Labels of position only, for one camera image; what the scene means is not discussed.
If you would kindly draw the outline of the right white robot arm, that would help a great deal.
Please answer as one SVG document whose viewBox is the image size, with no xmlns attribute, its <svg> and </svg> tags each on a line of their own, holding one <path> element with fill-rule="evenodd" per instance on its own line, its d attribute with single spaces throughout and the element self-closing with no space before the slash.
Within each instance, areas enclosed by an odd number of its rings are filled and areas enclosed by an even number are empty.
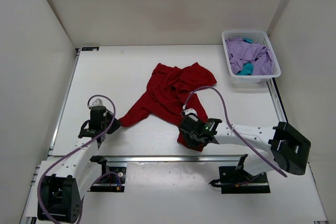
<svg viewBox="0 0 336 224">
<path fill-rule="evenodd" d="M 220 119 L 203 122 L 190 113 L 183 117 L 179 129 L 190 148 L 208 144 L 250 148 L 252 154 L 242 155 L 236 168 L 236 177 L 242 182 L 270 170 L 299 176 L 306 172 L 311 142 L 287 122 L 274 127 L 229 125 Z"/>
</svg>

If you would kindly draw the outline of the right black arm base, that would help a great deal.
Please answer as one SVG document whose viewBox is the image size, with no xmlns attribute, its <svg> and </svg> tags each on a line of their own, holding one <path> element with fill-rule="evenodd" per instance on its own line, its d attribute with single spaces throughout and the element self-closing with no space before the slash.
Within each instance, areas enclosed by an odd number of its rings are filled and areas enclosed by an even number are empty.
<svg viewBox="0 0 336 224">
<path fill-rule="evenodd" d="M 208 184 L 220 188 L 221 194 L 268 194 L 270 187 L 266 173 L 251 175 L 244 170 L 247 154 L 240 157 L 236 166 L 220 166 L 220 177 Z"/>
</svg>

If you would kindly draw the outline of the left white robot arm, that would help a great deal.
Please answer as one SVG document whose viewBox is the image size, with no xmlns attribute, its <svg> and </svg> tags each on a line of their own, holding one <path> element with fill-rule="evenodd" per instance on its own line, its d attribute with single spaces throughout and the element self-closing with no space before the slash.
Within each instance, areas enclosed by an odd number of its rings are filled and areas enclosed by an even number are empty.
<svg viewBox="0 0 336 224">
<path fill-rule="evenodd" d="M 121 188 L 118 172 L 110 169 L 106 157 L 97 155 L 106 135 L 120 126 L 104 105 L 90 107 L 90 118 L 81 126 L 72 153 L 48 168 L 38 182 L 39 220 L 79 222 L 84 196 L 94 184 L 115 179 L 117 189 Z"/>
</svg>

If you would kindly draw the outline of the red t shirt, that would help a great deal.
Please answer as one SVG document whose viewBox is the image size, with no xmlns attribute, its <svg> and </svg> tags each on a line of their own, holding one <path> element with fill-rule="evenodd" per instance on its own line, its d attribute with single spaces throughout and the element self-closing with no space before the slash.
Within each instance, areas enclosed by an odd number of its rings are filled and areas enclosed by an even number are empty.
<svg viewBox="0 0 336 224">
<path fill-rule="evenodd" d="M 146 91 L 119 119 L 123 127 L 131 127 L 154 114 L 178 126 L 182 120 L 182 107 L 189 94 L 203 86 L 214 86 L 214 75 L 197 62 L 180 69 L 158 63 L 147 83 Z"/>
</svg>

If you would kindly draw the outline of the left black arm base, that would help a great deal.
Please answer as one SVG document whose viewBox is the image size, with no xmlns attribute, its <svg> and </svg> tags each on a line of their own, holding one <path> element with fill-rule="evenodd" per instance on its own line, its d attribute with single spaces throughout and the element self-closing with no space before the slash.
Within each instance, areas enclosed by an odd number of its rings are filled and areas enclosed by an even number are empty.
<svg viewBox="0 0 336 224">
<path fill-rule="evenodd" d="M 103 156 L 94 156 L 90 159 L 101 166 L 101 175 L 104 175 L 90 187 L 90 192 L 123 193 L 127 175 L 127 164 L 112 162 Z"/>
</svg>

